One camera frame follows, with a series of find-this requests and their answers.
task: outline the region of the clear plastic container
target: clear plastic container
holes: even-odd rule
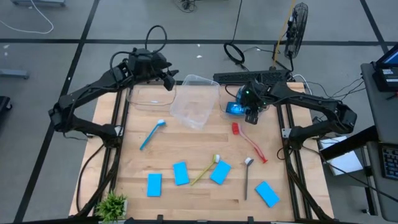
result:
[[[170,107],[170,114],[182,124],[202,129],[219,97],[220,85],[213,80],[187,75]]]

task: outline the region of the potted plant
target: potted plant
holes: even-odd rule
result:
[[[113,223],[125,219],[126,211],[127,197],[110,191],[107,198],[98,204],[95,214],[103,218],[104,223]]]

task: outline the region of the green plant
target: green plant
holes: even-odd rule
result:
[[[103,218],[104,223],[113,223],[123,215],[124,201],[126,199],[126,196],[115,195],[113,191],[110,191],[108,197],[98,204],[95,214]]]

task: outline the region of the concrete floor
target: concrete floor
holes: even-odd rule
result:
[[[14,109],[0,129],[0,223],[14,221],[49,127],[47,111],[61,94],[68,71],[73,74],[68,91],[71,92],[96,80],[109,69],[109,58],[115,51],[142,47],[80,44],[83,47],[81,55],[79,52],[76,54],[90,10],[96,2],[67,0],[66,7],[39,7],[55,26],[54,31],[47,35],[16,32],[0,24],[0,68],[24,69],[30,73],[28,80],[0,78],[0,95],[10,96],[14,103]],[[294,74],[299,73],[308,81],[322,84],[332,94],[359,78],[361,63],[377,60],[383,51],[380,45],[375,45],[379,40],[359,0],[304,2],[309,8],[304,40],[329,42],[303,45],[294,60]],[[384,40],[396,41],[398,28],[394,14],[398,2],[366,2]],[[186,14],[179,11],[172,1],[101,0],[84,37],[90,40],[143,40],[151,26],[161,24],[170,40],[188,41],[188,44],[168,44],[162,51],[173,63],[172,69],[180,70],[176,79],[183,80],[188,74],[212,78],[218,72],[240,72],[240,68],[225,55],[223,42],[217,41],[232,38],[239,1],[203,0],[198,1],[197,6],[196,12]],[[288,0],[244,1],[236,39],[276,40],[289,6]],[[0,1],[0,20],[20,29],[49,28],[34,9],[14,6],[6,0]],[[151,39],[162,38],[159,30],[151,35]],[[215,41],[203,44],[204,40]],[[240,49],[252,46],[238,45]],[[271,45],[256,46],[272,48]],[[72,70],[70,68],[76,56],[80,58],[73,73],[73,66]],[[245,56],[245,66],[250,70],[267,70],[272,63],[268,52],[252,50]],[[285,59],[280,60],[288,65]],[[318,86],[310,87],[314,94],[324,95]],[[373,124],[365,91],[348,96],[344,102],[358,114],[355,133]],[[94,108],[95,101],[79,108],[76,114],[91,119]],[[24,221],[68,215],[84,148],[85,142],[64,139],[59,133],[54,133]],[[363,188],[352,187],[348,181],[334,178],[328,169],[325,169],[325,175],[336,218],[356,223],[388,223],[381,217],[370,217],[359,211],[367,207]]]

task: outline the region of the wooden table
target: wooden table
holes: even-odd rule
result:
[[[302,83],[289,83],[289,87],[303,91]],[[206,93],[205,87],[197,87],[193,91],[199,90]],[[236,93],[237,88],[231,86],[228,90]],[[277,150],[282,147],[276,107],[271,106],[261,113],[257,125],[245,123],[242,118],[230,118],[222,110],[226,102],[234,99],[221,86],[220,97],[205,127],[202,131],[197,131],[182,126],[170,115],[169,108],[174,94],[174,90],[167,92],[163,86],[155,85],[140,85],[133,89],[116,183],[116,193],[127,195],[128,198],[127,217],[154,220],[158,214],[163,214],[165,220],[243,221],[248,216],[253,216],[255,221],[293,221],[285,162],[276,157]],[[115,96],[116,94],[107,94],[98,99],[93,122],[110,123]],[[151,101],[154,100],[158,101],[157,105],[166,105],[153,106]],[[297,126],[312,123],[308,109],[292,106],[292,111]],[[146,148],[140,151],[140,145],[158,119],[165,119],[166,127],[159,128]],[[241,136],[232,133],[231,123],[234,121],[240,122],[244,132],[260,146],[268,159],[267,163],[261,163],[254,149]],[[82,165],[101,144],[99,138],[88,141]],[[307,140],[304,145],[317,149],[314,140]],[[308,191],[326,214],[333,217],[319,156],[305,150],[300,153]],[[223,185],[209,179],[213,169],[194,186],[174,184],[174,163],[185,161],[192,181],[211,162],[213,154],[220,154],[221,159],[232,167]],[[103,155],[104,150],[88,164],[83,174],[81,207],[98,186]],[[253,158],[254,162],[249,170],[248,200],[245,201],[244,160],[247,157]],[[150,173],[162,173],[161,197],[146,196],[147,176]],[[266,181],[280,197],[280,202],[273,208],[269,208],[254,190],[262,181]],[[298,189],[297,192],[300,214],[305,217],[301,194]],[[75,213],[74,196],[70,214]]]

